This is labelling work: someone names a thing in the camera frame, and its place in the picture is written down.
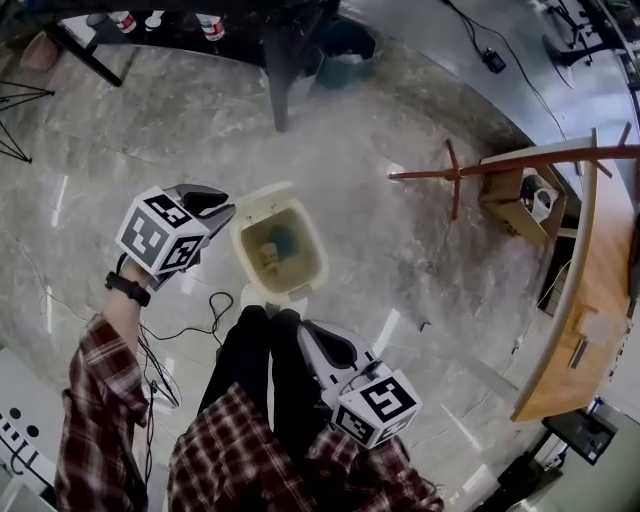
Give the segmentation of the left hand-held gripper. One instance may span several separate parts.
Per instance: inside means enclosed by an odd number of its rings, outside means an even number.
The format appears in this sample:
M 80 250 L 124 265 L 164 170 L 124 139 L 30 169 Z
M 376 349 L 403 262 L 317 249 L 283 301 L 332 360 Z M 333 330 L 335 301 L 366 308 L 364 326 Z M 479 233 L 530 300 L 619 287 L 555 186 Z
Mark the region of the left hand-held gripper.
M 234 204 L 225 204 L 228 199 L 204 185 L 153 186 L 134 198 L 116 243 L 125 259 L 150 275 L 150 287 L 157 291 L 176 273 L 200 263 L 202 250 L 236 213 Z

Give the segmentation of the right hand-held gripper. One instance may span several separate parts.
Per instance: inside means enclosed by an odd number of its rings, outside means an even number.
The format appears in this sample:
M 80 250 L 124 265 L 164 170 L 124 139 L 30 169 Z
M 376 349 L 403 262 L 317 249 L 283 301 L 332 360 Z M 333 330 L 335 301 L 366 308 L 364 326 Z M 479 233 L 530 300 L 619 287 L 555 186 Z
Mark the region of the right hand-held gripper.
M 307 370 L 331 410 L 331 425 L 361 447 L 373 448 L 398 435 L 421 409 L 421 398 L 404 373 L 391 369 L 381 359 L 329 387 L 326 360 L 334 368 L 355 369 L 356 347 L 313 322 L 310 326 L 306 322 L 300 324 L 297 339 Z

